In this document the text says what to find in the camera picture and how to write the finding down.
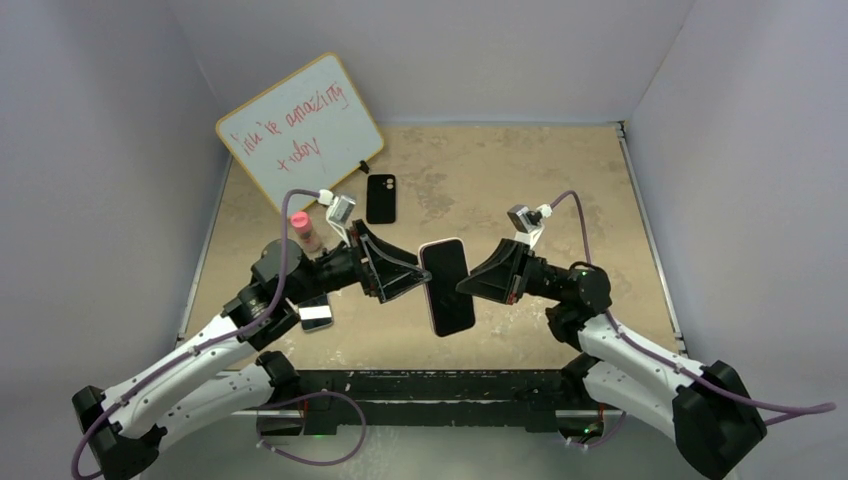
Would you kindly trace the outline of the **black smartphone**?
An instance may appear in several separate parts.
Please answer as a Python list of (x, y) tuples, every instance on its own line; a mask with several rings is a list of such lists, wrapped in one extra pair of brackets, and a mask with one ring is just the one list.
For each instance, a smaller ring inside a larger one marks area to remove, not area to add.
[(315, 332), (333, 325), (333, 313), (329, 296), (323, 294), (297, 305), (301, 329), (305, 333)]

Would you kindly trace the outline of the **pink edged smartphone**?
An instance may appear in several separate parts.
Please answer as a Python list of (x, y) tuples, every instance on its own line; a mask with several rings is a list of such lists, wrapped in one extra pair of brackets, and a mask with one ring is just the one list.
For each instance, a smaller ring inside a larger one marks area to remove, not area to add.
[(473, 328), (476, 324), (471, 295), (457, 291), (457, 285), (468, 276), (464, 243), (452, 237), (420, 246), (421, 267), (431, 279), (424, 285), (425, 298), (434, 334), (448, 337)]

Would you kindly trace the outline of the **black phone case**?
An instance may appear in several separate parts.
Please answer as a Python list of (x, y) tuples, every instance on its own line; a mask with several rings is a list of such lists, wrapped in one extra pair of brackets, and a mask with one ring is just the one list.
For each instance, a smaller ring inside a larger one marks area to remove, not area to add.
[(370, 174), (366, 186), (366, 221), (392, 224), (397, 219), (397, 181), (393, 174)]

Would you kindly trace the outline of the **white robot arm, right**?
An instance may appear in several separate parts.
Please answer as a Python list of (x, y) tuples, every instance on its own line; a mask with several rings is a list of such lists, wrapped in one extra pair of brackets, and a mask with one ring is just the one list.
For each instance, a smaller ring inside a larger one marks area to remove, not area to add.
[(545, 311), (554, 338), (579, 351), (561, 381), (576, 407), (614, 406), (666, 435), (708, 479), (723, 479), (767, 435), (735, 369), (673, 353), (611, 319), (611, 283), (599, 266), (550, 264), (525, 243), (503, 239), (457, 285), (460, 293), (514, 305), (531, 295), (554, 301)]

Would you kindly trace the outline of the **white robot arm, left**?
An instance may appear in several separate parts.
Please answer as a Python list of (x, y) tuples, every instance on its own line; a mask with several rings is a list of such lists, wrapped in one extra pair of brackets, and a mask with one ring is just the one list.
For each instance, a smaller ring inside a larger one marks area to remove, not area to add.
[(351, 285), (381, 303), (428, 282), (414, 254), (378, 239), (360, 221), (317, 258), (293, 240), (269, 243), (245, 288), (192, 338), (146, 370), (107, 389), (84, 387), (72, 398), (90, 448), (94, 478), (132, 479), (186, 434), (242, 409), (299, 403), (300, 376), (268, 346), (301, 320), (302, 306)]

